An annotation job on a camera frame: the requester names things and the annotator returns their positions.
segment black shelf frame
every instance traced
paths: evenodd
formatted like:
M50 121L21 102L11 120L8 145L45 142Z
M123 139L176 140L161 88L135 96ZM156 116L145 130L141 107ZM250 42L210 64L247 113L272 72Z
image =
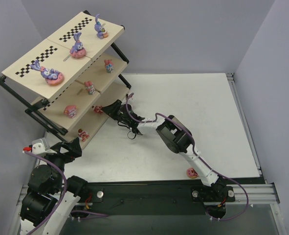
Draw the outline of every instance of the black shelf frame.
M114 49L114 51L119 55L119 57L129 63L128 58L125 56L125 54L118 48L118 46L115 43L111 44L111 47ZM131 88L131 84L124 78L123 75L118 76L120 80L126 85L128 89ZM43 98L36 102L35 104L30 104L27 100L25 100L21 95L19 95L16 91L14 91L12 88L10 88L5 82L7 77L6 76L0 76L0 86L3 87L6 91L8 91L13 97L15 97L17 100L19 100L23 105L27 107L25 110L25 113L28 114L31 118L33 118L37 123L39 123L41 126L43 126L47 132L52 133L55 135L58 139L64 142L66 141L62 136L66 135L68 133L68 130L59 127L54 122L52 122L50 119L48 119L45 115L40 113L39 109L46 107L50 101Z

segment pink donut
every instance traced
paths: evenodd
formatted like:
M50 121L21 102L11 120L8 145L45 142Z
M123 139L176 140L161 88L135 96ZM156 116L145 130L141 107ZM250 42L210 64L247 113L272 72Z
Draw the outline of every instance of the pink donut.
M82 58L86 55L86 49L82 48L82 50L79 50L77 52L73 52L70 55L74 58L77 58L77 59Z
M61 84L64 81L64 75L60 72L60 74L57 76L56 80L46 79L45 81L50 86L56 86L56 85Z

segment gray floor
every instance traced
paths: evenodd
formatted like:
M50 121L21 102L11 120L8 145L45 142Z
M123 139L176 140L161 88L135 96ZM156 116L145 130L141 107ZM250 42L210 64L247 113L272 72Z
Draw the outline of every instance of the gray floor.
M230 217L244 205L228 206ZM249 207L241 217L211 222L209 216L110 216L88 221L71 221L60 235L278 235L269 205Z

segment shelf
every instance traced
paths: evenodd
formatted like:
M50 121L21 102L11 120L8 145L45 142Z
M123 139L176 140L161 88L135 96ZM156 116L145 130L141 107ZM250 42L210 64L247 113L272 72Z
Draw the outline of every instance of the shelf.
M106 91L101 95L101 97L96 101L95 105L107 106L114 103L117 99L124 99L125 95L129 92L129 89L124 85L117 84L113 82ZM87 113L80 119L80 121L75 125L75 127L70 130L64 138L67 141L71 141L78 137L78 130L81 128L87 131L90 138L85 142L80 141L80 146L84 149L105 121L109 118L106 114L97 114L90 109Z
M114 64L114 71L112 73L106 72L104 67L104 60L112 60ZM105 92L107 87L115 80L115 78L121 74L121 72L126 68L127 63L121 59L107 55L103 53L98 57L93 64L81 74L76 81L84 84L86 81L91 81L96 90L101 94Z
M109 36L107 38L99 39L96 36L97 32L94 30L95 18L80 12L48 36L47 39L70 50L75 44L73 35L77 32L82 32L80 41L87 51L86 56L94 61L124 32L123 26L102 19L99 19L99 22L104 25L105 30L108 32Z
M59 126L71 130L83 115L91 108L95 101L100 97L99 92L88 94L85 87L80 83L74 82L53 102L39 111L48 119L55 122ZM77 115L74 118L69 118L64 115L64 109L67 105L77 106Z
M92 64L88 57L74 59L72 57L67 58L68 56L68 49L44 39L2 73L37 95L49 101L54 101L66 87ZM41 66L63 73L65 78L62 84L49 86L39 71L30 68L32 61L37 58Z

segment toy figurine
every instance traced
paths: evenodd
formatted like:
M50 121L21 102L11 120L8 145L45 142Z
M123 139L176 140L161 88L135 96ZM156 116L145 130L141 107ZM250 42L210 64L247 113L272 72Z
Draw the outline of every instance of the toy figurine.
M70 49L70 54L74 58L82 58L86 54L86 49L83 47L82 42L79 40L81 32L74 34L75 45Z
M103 111L102 111L102 106L92 106L93 111L96 112L97 114L103 114Z
M64 110L64 114L67 115L69 118L76 117L77 106L76 105L68 105Z
M111 73L114 71L112 60L104 60L106 72Z
M196 171L192 167L187 169L186 173L187 173L187 176L191 179L195 179L198 176L198 174L196 173Z
M86 139L90 138L88 132L84 131L83 129L78 130L78 136L82 142L84 142L84 141L86 141Z
M41 76L50 86L61 84L64 80L64 75L61 72L54 69L46 69L45 67L40 66L38 60L36 60L30 67L32 70L40 71Z
M99 39L103 39L103 38L107 38L109 36L109 34L107 33L107 31L101 26L101 23L99 22L99 17L100 14L97 14L95 16L95 25L94 25L94 29L95 31L97 31L97 36Z
M94 94L95 93L95 87L94 84L91 81L84 82L85 88L88 91L88 94Z

